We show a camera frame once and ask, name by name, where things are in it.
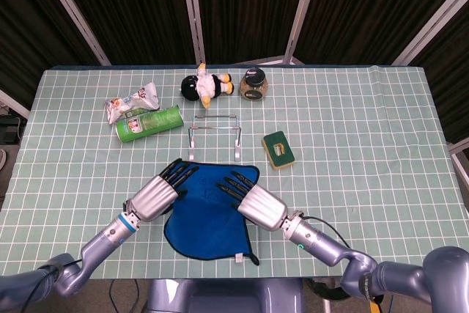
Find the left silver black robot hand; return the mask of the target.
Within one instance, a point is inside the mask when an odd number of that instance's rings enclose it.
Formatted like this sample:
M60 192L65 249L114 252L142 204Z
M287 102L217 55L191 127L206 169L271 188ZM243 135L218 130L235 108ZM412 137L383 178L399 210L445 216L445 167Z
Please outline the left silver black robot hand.
M176 199L187 194L188 190L181 186L198 170L199 167L189 161L176 159L126 201L125 212L133 214L139 221L154 221L166 213Z

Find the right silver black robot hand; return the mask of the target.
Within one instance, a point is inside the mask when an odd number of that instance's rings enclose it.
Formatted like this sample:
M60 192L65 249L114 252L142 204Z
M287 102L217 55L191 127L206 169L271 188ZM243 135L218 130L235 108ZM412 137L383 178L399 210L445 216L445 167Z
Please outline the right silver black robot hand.
M223 177L216 187L234 200L234 208L253 224L269 232L280 229L288 216L287 205L239 172Z

